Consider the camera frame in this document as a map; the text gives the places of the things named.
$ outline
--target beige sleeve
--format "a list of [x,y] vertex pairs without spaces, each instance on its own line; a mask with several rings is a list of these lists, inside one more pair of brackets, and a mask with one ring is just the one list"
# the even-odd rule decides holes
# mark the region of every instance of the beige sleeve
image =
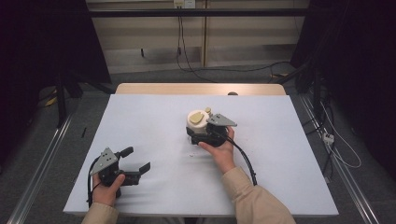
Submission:
[[235,205],[238,224],[295,223],[288,208],[261,186],[253,186],[240,167],[222,177],[228,195]]
[[108,205],[102,203],[93,203],[85,215],[83,224],[112,224],[117,222],[119,212]]

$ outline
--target person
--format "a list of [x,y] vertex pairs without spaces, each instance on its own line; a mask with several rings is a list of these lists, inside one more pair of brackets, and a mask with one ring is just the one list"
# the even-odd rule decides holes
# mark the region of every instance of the person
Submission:
[[[233,139],[234,130],[227,127],[228,136]],[[238,224],[295,223],[289,209],[267,189],[253,186],[249,177],[233,160],[233,145],[226,141],[219,147],[205,142],[198,146],[209,152],[219,170],[223,173],[221,182],[235,206]],[[119,175],[109,188],[98,186],[93,192],[93,204],[82,223],[116,223],[118,211],[113,207],[117,189],[125,176]],[[92,178],[93,185],[100,183],[98,175]]]

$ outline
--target hand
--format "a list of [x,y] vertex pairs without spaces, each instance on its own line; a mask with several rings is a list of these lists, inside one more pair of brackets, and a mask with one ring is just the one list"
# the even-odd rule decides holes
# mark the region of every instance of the hand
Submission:
[[[227,131],[228,136],[233,139],[233,128],[228,126]],[[208,151],[213,156],[215,163],[218,165],[223,174],[235,167],[235,164],[233,163],[233,144],[231,144],[229,141],[225,141],[223,145],[219,147],[212,147],[205,142],[199,142],[198,146]]]
[[92,177],[92,185],[99,185],[93,190],[92,201],[94,203],[103,203],[113,207],[116,202],[117,190],[120,188],[124,180],[125,175],[119,175],[110,187],[106,187],[105,185],[100,184],[101,181],[99,174],[95,174]]

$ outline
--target wrist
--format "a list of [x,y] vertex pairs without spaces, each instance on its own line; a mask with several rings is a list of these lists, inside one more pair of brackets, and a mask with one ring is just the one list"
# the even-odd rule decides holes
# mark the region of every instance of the wrist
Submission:
[[232,170],[235,167],[236,166],[234,163],[230,163],[230,164],[225,164],[225,165],[219,166],[219,169],[225,175],[225,173],[229,172],[230,170]]

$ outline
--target table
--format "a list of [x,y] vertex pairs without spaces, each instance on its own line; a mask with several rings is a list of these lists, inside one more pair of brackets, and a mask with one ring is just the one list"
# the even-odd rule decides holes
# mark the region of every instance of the table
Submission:
[[[120,168],[133,171],[151,161],[151,170],[138,186],[121,188],[116,207],[122,215],[233,216],[233,205],[219,182],[221,173],[207,152],[190,144],[185,131],[187,114],[210,105],[214,113],[238,123],[235,142],[249,156],[258,183],[294,216],[337,215],[291,100],[282,90],[274,84],[121,84],[110,97],[64,211],[88,211],[89,165],[105,147],[116,152],[133,146],[134,153],[120,160]],[[219,95],[230,91],[239,96]],[[237,151],[235,163],[248,173]]]

